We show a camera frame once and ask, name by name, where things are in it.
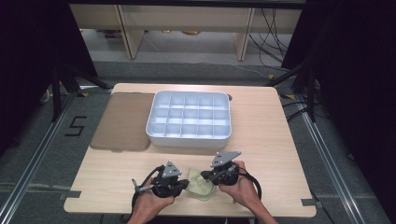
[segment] brown cardboard sheet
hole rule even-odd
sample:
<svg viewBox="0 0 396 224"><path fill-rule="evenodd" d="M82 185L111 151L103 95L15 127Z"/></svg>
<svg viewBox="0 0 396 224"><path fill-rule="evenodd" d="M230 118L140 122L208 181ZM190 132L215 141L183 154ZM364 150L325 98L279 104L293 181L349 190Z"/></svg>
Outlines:
<svg viewBox="0 0 396 224"><path fill-rule="evenodd" d="M115 151L147 149L150 141L146 134L146 125L153 98L153 93L112 94L93 136L91 147Z"/></svg>

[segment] wrist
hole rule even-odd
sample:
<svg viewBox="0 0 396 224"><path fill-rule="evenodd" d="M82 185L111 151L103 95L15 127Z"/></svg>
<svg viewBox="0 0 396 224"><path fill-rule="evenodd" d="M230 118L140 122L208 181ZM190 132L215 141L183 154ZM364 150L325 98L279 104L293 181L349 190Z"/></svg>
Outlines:
<svg viewBox="0 0 396 224"><path fill-rule="evenodd" d="M129 219L129 221L127 222L127 224L146 224L145 216L143 215L139 215L139 214L132 214L131 219Z"/></svg>

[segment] small object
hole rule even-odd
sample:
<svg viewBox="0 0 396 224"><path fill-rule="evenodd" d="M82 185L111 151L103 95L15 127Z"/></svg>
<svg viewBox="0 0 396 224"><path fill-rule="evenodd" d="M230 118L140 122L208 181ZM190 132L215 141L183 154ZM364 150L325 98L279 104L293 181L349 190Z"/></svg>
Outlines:
<svg viewBox="0 0 396 224"><path fill-rule="evenodd" d="M198 35L201 31L182 31L185 35Z"/></svg>
<svg viewBox="0 0 396 224"><path fill-rule="evenodd" d="M187 186L186 191L191 192L200 201L209 200L216 189L216 186L212 182L206 181L201 176L201 172L195 168L190 168L188 179L190 184Z"/></svg>

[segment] human hand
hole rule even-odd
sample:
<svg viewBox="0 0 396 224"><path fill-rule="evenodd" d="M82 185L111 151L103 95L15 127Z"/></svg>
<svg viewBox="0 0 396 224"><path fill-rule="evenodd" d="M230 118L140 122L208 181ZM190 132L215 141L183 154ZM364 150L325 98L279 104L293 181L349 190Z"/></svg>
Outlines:
<svg viewBox="0 0 396 224"><path fill-rule="evenodd" d="M243 161L234 161L234 163L242 168L239 169L240 173L246 173L246 167ZM262 203L257 195L257 191L254 188L253 183L242 175L238 177L238 181L234 185L226 186L220 184L219 189L233 197L234 203L240 203L248 209Z"/></svg>
<svg viewBox="0 0 396 224"><path fill-rule="evenodd" d="M147 181L145 186L150 185L152 177ZM128 224L143 224L155 218L166 206L175 202L175 197L160 198L157 197L151 189L141 193L134 205L134 211Z"/></svg>

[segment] gray floor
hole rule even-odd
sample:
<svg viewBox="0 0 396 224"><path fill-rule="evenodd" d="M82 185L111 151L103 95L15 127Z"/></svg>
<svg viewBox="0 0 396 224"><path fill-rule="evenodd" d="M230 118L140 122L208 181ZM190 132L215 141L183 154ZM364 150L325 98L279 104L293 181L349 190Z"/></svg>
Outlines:
<svg viewBox="0 0 396 224"><path fill-rule="evenodd" d="M262 65L259 51L251 41L248 43L245 61L238 62L230 34L184 35L177 31L168 34L149 31L137 58L132 61L127 59L121 39L105 39L102 33L94 30L84 30L82 35L99 77L109 84L147 82L261 86L268 81L269 75L278 77L282 74L281 71ZM257 41L260 40L257 35L254 37ZM286 45L290 40L289 35L281 35L280 38ZM276 50L268 49L280 57ZM269 66L279 66L278 62L267 56L262 56L262 61ZM293 78L278 85L278 92L291 93L292 81ZM84 80L79 83L90 84ZM62 196L73 184L108 96L108 92L91 91L88 96L73 100L11 223L100 222L100 214L67 214L63 210ZM280 100L283 105L294 102L292 99ZM20 134L21 143L9 148L0 159L1 203L6 201L12 186L19 180L50 126L51 107L49 101L37 108ZM285 106L285 116L299 109L297 105ZM366 223L390 223L359 167L347 158L347 149L325 109L317 106L316 113L318 128ZM65 136L76 131L69 128L75 116L87 117L78 120L78 125L85 128L81 136ZM335 223L351 223L302 116L292 119L289 126L309 187L322 201ZM104 215L102 223L120 223L119 217ZM331 223L322 208L318 208L317 215L312 218L276 219L280 223Z"/></svg>

